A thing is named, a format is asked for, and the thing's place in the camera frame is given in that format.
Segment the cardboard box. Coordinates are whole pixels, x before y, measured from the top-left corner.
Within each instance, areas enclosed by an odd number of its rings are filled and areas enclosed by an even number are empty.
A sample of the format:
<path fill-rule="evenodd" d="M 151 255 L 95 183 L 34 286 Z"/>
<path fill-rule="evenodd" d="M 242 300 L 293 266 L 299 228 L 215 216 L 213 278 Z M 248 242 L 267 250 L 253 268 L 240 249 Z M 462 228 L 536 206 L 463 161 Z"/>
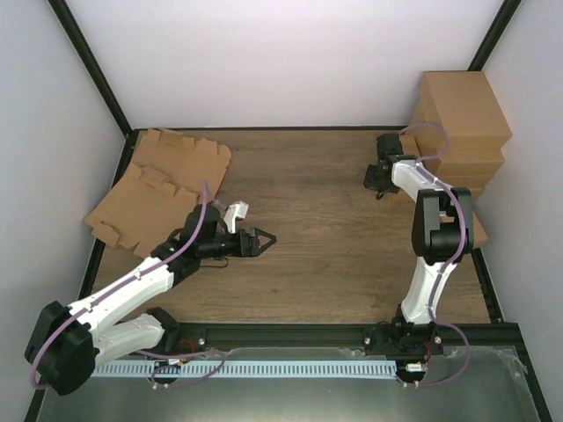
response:
<path fill-rule="evenodd" d="M 401 142 L 401 147 L 404 155 L 419 157 L 420 152 L 412 135 L 400 135 L 399 140 Z"/>

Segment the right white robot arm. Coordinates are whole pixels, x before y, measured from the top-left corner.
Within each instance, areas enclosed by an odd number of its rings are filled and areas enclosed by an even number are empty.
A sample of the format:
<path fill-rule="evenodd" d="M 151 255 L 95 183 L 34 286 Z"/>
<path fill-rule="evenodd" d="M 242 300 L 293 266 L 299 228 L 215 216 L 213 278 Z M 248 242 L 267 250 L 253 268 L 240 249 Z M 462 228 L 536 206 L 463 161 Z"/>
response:
<path fill-rule="evenodd" d="M 414 201 L 411 243 L 417 258 L 411 285 L 389 323 L 365 332 L 365 348 L 378 353 L 422 352 L 435 327 L 467 337 L 452 323 L 436 318 L 445 284 L 458 263 L 473 249 L 472 193 L 453 187 L 430 173 L 421 160 L 404 153 L 400 135 L 377 137 L 377 163 L 366 170 L 364 186 L 381 200 L 404 192 Z"/>

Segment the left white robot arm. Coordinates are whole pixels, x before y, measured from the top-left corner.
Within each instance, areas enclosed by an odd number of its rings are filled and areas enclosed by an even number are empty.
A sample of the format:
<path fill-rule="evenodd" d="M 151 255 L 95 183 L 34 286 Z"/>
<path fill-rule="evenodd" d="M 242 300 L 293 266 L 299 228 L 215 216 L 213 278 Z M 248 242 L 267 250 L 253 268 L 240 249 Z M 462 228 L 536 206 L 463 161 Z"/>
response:
<path fill-rule="evenodd" d="M 239 229 L 247 204 L 237 201 L 220 211 L 202 203 L 136 268 L 93 295 L 63 305 L 45 306 L 24 356 L 36 389 L 64 396 L 81 387 L 94 370 L 131 353 L 170 360 L 179 347 L 179 324 L 155 307 L 123 318 L 201 268 L 205 260 L 257 258 L 277 238 L 259 228 Z"/>

